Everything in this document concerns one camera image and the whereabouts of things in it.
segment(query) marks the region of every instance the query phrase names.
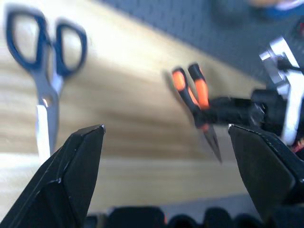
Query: wood grain surface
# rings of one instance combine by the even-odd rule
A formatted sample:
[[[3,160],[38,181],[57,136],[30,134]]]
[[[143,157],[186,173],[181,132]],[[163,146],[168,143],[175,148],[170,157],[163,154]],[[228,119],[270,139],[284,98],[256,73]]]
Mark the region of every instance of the wood grain surface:
[[[50,36],[65,18],[85,28],[85,67],[66,82],[60,98],[57,148],[79,128],[105,124],[102,162],[91,211],[112,205],[158,204],[246,192],[225,128],[217,128],[224,163],[200,142],[170,84],[170,72],[197,61],[210,96],[249,97],[263,87],[249,76],[101,3],[88,0],[0,2],[0,219],[38,168],[36,88],[6,46],[5,7],[41,10]],[[18,27],[23,53],[33,56],[31,22]],[[67,61],[79,42],[66,36]]]

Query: scissors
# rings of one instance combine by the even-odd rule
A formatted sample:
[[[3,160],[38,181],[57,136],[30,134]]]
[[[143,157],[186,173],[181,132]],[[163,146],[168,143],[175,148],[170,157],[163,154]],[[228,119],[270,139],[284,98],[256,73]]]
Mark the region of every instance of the scissors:
[[[14,37],[17,16],[33,18],[38,27],[37,52],[34,61],[27,60],[18,50]],[[68,68],[64,63],[63,32],[74,31],[80,39],[81,56],[78,64]],[[56,24],[56,40],[51,40],[47,32],[47,22],[41,11],[20,7],[8,7],[6,39],[10,53],[15,60],[33,77],[38,96],[36,140],[40,162],[46,161],[54,152],[59,122],[59,96],[64,82],[85,63],[87,54],[86,32],[79,26],[60,20]],[[49,51],[54,52],[53,77],[48,78]]]
[[[199,134],[205,136],[216,158],[222,163],[218,138],[215,130],[212,125],[203,121],[200,115],[201,110],[209,109],[209,95],[206,79],[197,63],[190,65],[188,71],[194,81],[195,88],[198,93],[198,101],[193,95],[193,92],[188,85],[185,71],[181,67],[174,69],[172,72],[174,87],[191,111]]]

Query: orange pliers handle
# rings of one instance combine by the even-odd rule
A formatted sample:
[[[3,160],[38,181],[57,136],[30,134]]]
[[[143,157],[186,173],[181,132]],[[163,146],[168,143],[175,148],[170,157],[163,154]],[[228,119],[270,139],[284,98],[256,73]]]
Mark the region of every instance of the orange pliers handle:
[[[185,71],[178,67],[173,70],[173,83],[176,90],[179,92],[184,103],[190,109],[192,113],[199,111],[200,109],[209,108],[209,95],[206,79],[202,74],[201,69],[197,63],[192,64],[188,67],[191,78],[194,81],[196,91],[198,93],[198,101],[191,91]]]

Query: gray pegboard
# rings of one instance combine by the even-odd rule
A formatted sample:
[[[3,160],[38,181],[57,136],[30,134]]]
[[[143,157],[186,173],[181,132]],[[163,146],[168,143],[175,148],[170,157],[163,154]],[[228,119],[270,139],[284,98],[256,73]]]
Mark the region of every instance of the gray pegboard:
[[[262,82],[270,78],[259,59],[284,36],[298,60],[304,45],[291,30],[300,16],[266,21],[245,0],[99,0],[238,68]]]

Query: black robotic claw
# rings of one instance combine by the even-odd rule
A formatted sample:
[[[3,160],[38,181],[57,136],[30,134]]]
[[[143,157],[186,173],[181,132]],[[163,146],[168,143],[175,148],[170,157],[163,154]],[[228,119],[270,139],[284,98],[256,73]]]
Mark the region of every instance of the black robotic claw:
[[[36,172],[0,228],[83,226],[94,192],[104,126],[71,134]]]
[[[267,220],[288,206],[303,211],[296,205],[304,202],[304,162],[274,133],[232,125],[229,134],[243,183],[261,217]],[[301,213],[293,216],[303,219]]]

